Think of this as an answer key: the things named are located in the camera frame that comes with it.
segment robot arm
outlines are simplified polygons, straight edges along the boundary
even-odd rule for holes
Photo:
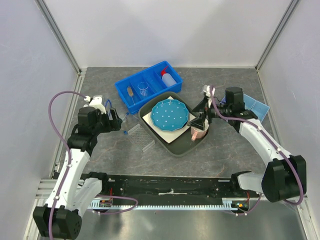
[[[220,118],[214,107],[212,107],[211,93],[209,86],[203,88],[204,98],[193,109],[193,112],[200,113],[197,118],[188,123],[189,126],[199,129],[204,128],[204,122],[208,118],[209,124],[213,118]],[[293,156],[277,143],[264,129],[258,117],[250,110],[245,109],[243,91],[239,87],[229,87],[225,90],[226,103],[217,107],[220,115],[246,120],[228,120],[228,123],[240,133],[253,146],[261,156],[266,169],[264,174],[256,174],[250,171],[234,173],[231,176],[236,189],[252,190],[263,193],[270,202],[278,202],[300,195],[300,189],[296,178],[289,165],[284,160],[286,156],[292,163],[302,184],[303,193],[307,191],[306,161],[300,155]]]
[[[106,194],[108,191],[104,189],[108,186],[107,174],[95,172],[92,172],[80,190],[76,191],[83,170],[98,142],[98,135],[119,131],[122,124],[114,108],[110,109],[112,119],[109,119],[102,96],[94,96],[92,99],[87,97],[86,100],[89,104],[79,110],[78,124],[74,126],[67,141],[72,155],[71,164],[68,163],[66,154],[55,187],[45,205],[37,206],[33,211],[33,219],[43,237],[49,237],[49,215],[55,200],[52,219],[53,237],[76,239],[87,207],[99,193]],[[61,182],[63,184],[57,198]]]

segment blue cable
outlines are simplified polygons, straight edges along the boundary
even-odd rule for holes
[[[105,101],[104,107],[107,108],[108,103],[110,104],[110,108],[112,108],[112,103],[111,103],[110,99],[107,99],[107,100]]]

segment blue plate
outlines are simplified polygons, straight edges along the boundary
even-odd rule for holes
[[[163,131],[181,129],[189,119],[186,105],[176,99],[166,99],[158,102],[151,111],[153,124]]]

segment white bottle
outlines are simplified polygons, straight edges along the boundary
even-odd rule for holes
[[[166,69],[168,66],[166,66],[162,71],[161,71],[161,76],[162,76],[162,81],[165,83],[167,87],[171,87],[172,85],[175,85],[177,82],[174,80],[174,78],[166,72]]]

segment mug handle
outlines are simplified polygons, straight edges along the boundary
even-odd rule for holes
[[[197,139],[197,135],[198,135],[198,132],[195,131],[194,134],[193,134],[192,137],[191,137],[191,140],[192,140],[193,142]]]

